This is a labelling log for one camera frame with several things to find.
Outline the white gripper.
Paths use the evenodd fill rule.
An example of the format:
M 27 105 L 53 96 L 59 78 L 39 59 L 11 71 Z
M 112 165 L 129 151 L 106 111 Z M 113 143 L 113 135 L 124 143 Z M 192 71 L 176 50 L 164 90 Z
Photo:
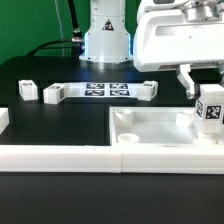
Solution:
M 224 21 L 187 22 L 179 10 L 152 11 L 138 22 L 133 45 L 140 72 L 174 69 L 188 99 L 196 97 L 192 66 L 224 62 Z

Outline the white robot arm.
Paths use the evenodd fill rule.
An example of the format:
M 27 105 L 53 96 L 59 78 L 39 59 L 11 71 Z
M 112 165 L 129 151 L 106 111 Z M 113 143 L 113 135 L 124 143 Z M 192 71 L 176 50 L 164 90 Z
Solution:
M 141 0 L 133 36 L 125 29 L 125 0 L 90 5 L 83 63 L 103 69 L 131 60 L 140 72 L 175 70 L 189 99 L 199 94 L 191 70 L 224 73 L 222 0 Z

